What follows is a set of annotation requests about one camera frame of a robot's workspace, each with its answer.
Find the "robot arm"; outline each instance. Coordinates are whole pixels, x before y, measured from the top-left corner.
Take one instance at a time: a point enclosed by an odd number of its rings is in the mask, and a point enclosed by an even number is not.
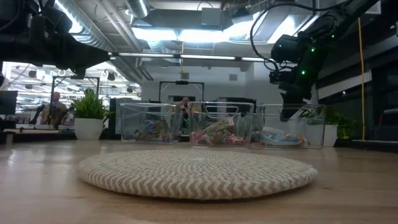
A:
[[[348,0],[324,13],[307,30],[299,32],[297,37],[283,35],[275,43],[271,51],[272,59],[279,63],[297,63],[290,72],[276,70],[270,74],[271,83],[279,84],[279,88],[286,91],[282,93],[284,104],[302,104],[303,99],[311,98],[311,87],[330,49],[377,2]]]
[[[0,0],[0,62],[55,65],[78,77],[87,68],[110,59],[104,50],[82,44],[69,34],[72,21],[48,0]]]

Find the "candy wrapper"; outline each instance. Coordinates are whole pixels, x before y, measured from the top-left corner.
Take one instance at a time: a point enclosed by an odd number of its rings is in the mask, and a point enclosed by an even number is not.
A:
[[[191,143],[200,145],[229,145],[243,146],[245,140],[241,137],[231,134],[227,129],[233,128],[233,121],[222,120],[207,127],[201,132],[191,133]]]
[[[308,144],[303,134],[287,134],[282,130],[263,127],[261,142],[272,146],[298,146]]]
[[[136,130],[133,138],[136,141],[170,142],[172,133],[168,133],[168,125],[164,120],[145,121],[143,131]]]

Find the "green plant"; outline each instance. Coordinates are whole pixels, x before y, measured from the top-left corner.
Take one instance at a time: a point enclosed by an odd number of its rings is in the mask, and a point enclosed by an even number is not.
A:
[[[103,98],[98,98],[94,91],[87,91],[75,104],[76,118],[104,119],[109,111],[105,109]]]
[[[361,128],[358,121],[349,119],[330,107],[328,107],[326,112],[326,124],[338,125],[338,139],[349,139],[353,131],[359,130]]]
[[[314,119],[316,117],[322,117],[324,112],[324,107],[311,108],[303,107],[301,108],[301,113],[298,116],[300,119]],[[337,136],[338,139],[349,139],[351,134],[355,130],[360,130],[361,125],[358,121],[348,119],[343,114],[336,112],[333,108],[328,107],[326,109],[326,122],[328,125],[337,125]]]

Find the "monitor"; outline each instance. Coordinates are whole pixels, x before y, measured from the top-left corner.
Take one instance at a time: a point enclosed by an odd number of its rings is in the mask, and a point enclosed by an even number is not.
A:
[[[0,91],[0,114],[14,115],[18,91]]]

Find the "potted plant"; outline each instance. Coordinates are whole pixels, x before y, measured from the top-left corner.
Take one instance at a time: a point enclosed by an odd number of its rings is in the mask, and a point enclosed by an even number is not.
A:
[[[85,91],[85,95],[75,104],[75,134],[79,140],[98,140],[103,129],[103,120],[109,114],[94,91]]]
[[[337,139],[347,140],[351,138],[351,133],[355,129],[359,129],[358,121],[348,119],[343,114],[337,113],[329,107],[326,112],[325,137],[323,145],[333,147]]]
[[[320,144],[320,119],[323,117],[325,107],[311,108],[303,107],[299,113],[299,118],[304,119],[309,127],[307,127],[308,140],[310,143]],[[350,120],[341,113],[337,113],[332,108],[326,109],[325,132],[323,134],[323,146],[333,147],[337,139],[349,139],[351,133],[359,129],[359,123],[355,120]]]

